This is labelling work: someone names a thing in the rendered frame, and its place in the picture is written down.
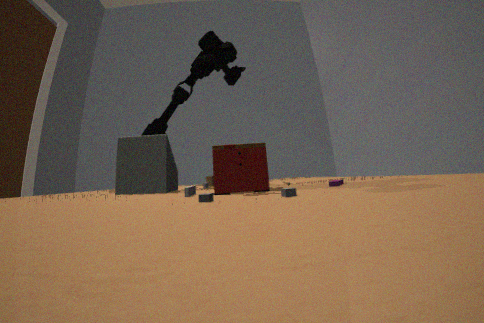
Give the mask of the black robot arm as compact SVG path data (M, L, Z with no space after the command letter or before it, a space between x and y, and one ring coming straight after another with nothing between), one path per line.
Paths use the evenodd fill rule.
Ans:
M227 41L225 43L231 45L230 49L221 51L227 58L226 64L228 64L229 62L233 62L236 60L237 51L231 42ZM159 119L156 118L152 122L152 124L149 123L149 125L146 127L146 130L143 131L141 135L166 134L165 131L168 127L168 120L171 118L177 107L189 98L196 81L198 79L203 79L204 77L207 77L211 74L211 72L203 66L203 58L207 54L209 54L209 51L208 53L204 53L203 51L199 53L195 61L193 61L191 64L192 67L190 71L192 73L190 74L190 76L188 76L185 81L179 82L173 90L173 94L171 96L172 100L168 104L167 109L164 111ZM187 92L187 90L184 90L182 87L178 86L184 83L190 86L190 94L189 92Z

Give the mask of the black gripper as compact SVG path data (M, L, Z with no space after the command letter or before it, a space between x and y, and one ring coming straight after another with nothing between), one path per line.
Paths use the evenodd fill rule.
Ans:
M221 51L225 51L231 48L231 45L220 41L214 31L208 31L199 41L199 47L204 51L204 53L208 53L203 58L203 66L204 68L208 69L210 72L213 72L216 69L219 72L221 69L225 76L223 76L224 80L227 82L228 85L234 86L237 82L241 73L246 69L245 67L232 67L229 69L227 66L227 58Z

